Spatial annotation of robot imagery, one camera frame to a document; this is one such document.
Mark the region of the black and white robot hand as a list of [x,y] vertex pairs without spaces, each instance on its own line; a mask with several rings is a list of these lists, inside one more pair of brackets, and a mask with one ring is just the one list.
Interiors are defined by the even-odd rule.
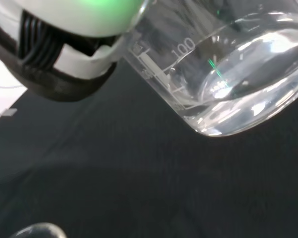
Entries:
[[96,93],[114,73],[148,0],[0,0],[0,61],[59,102]]

